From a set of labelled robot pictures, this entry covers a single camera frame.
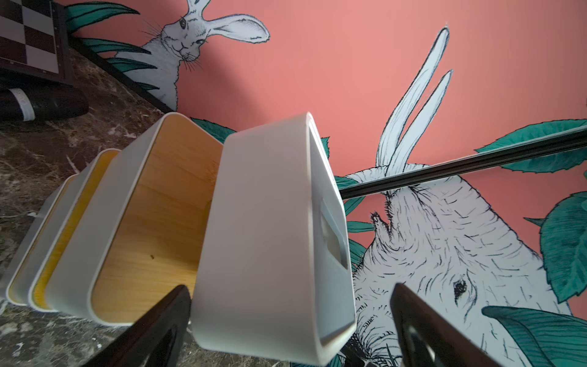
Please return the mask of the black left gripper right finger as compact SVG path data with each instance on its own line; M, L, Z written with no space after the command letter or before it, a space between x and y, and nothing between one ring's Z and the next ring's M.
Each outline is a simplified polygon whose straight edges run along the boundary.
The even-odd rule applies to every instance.
M396 284L390 306L403 365L498 365L405 284Z

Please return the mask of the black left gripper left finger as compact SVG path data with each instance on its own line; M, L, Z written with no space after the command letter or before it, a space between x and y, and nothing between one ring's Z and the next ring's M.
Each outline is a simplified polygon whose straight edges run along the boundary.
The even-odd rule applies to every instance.
M85 365L177 365L190 319L190 306L188 288L178 285Z

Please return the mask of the large bamboo lid tissue box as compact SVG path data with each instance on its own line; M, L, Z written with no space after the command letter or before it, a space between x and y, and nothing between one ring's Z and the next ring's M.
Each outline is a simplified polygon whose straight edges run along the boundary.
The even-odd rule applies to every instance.
M223 146L179 113L116 155L45 288L54 310L129 326L193 289Z

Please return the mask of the grey lid tissue box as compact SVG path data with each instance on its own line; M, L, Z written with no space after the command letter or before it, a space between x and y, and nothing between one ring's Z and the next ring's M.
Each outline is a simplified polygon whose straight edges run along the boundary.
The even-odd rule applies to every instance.
M190 317L206 350L304 365L356 331L345 209L310 113L226 139Z

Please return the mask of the yellow lid tissue box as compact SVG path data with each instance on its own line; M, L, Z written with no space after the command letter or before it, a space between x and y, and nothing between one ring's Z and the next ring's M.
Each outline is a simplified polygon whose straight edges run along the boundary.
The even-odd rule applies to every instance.
M112 160L120 153L119 149L106 149L98 154L91 164L81 171L70 183L65 192L64 215L59 216L58 228L52 236L47 255L39 267L39 273L29 292L31 306L41 312L55 312L46 301L45 291L58 262L70 242L84 215L100 181Z

